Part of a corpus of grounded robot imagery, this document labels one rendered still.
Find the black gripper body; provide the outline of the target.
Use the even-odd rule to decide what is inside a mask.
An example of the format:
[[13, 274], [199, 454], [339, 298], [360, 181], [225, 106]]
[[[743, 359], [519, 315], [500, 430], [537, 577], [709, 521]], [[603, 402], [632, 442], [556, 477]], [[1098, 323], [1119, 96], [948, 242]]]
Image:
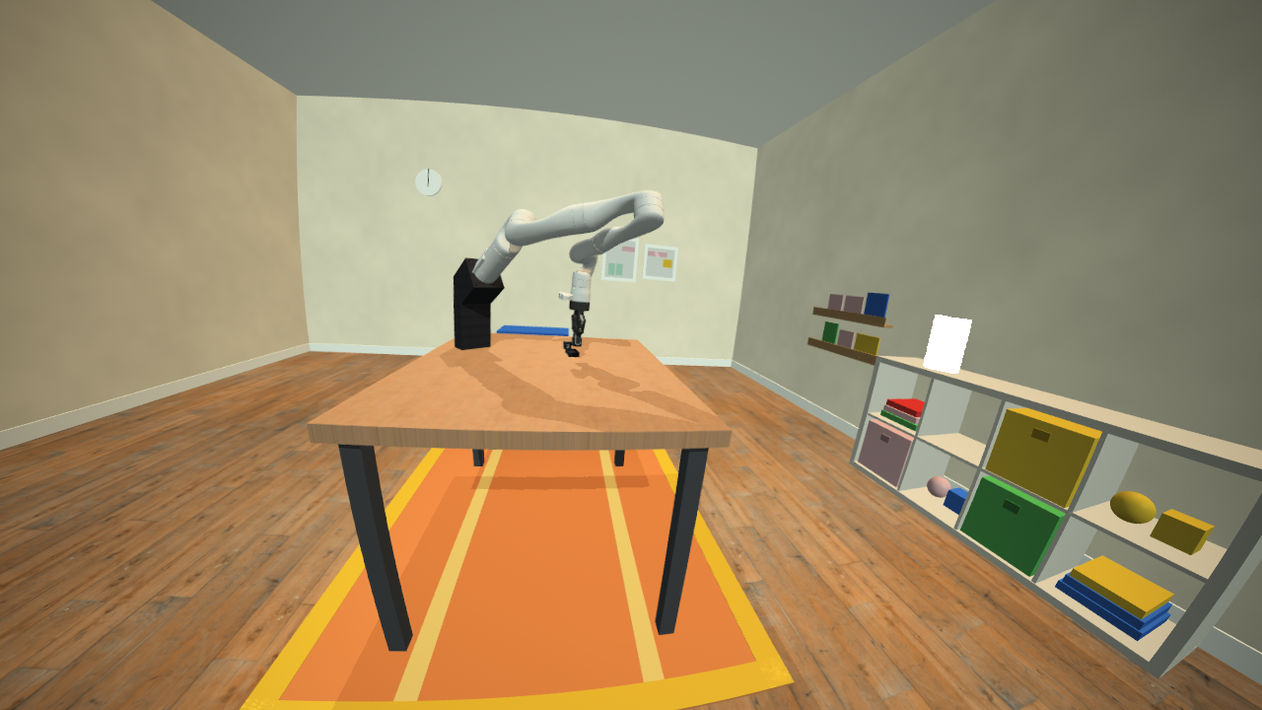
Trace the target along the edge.
[[574, 315], [577, 317], [577, 327], [578, 327], [578, 320], [581, 319], [581, 315], [583, 315], [583, 319], [586, 318], [586, 311], [588, 311], [591, 309], [591, 303], [587, 303], [587, 301], [570, 301], [569, 303], [569, 309], [574, 311]]

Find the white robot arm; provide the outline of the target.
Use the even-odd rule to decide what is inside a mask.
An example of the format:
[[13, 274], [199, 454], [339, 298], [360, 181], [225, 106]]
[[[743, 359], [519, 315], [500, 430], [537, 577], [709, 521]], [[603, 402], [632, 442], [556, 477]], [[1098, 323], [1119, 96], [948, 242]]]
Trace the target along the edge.
[[[625, 228], [604, 228], [594, 237], [581, 240], [570, 247], [570, 260], [581, 262], [581, 270], [573, 271], [570, 295], [559, 293], [560, 300], [591, 301], [591, 282], [594, 277], [596, 253], [604, 253], [626, 240], [644, 237], [658, 230], [664, 221], [663, 197], [658, 190], [639, 190], [611, 199], [567, 206], [548, 219], [535, 219], [530, 211], [520, 208], [512, 212], [502, 224], [490, 248], [477, 260], [472, 270], [482, 282], [493, 282], [509, 264], [522, 250], [520, 246], [533, 246], [541, 240], [572, 237], [572, 235], [593, 233], [603, 228], [621, 214], [634, 214], [634, 221]], [[589, 257], [588, 257], [589, 256]], [[478, 262], [480, 261], [480, 262]]]

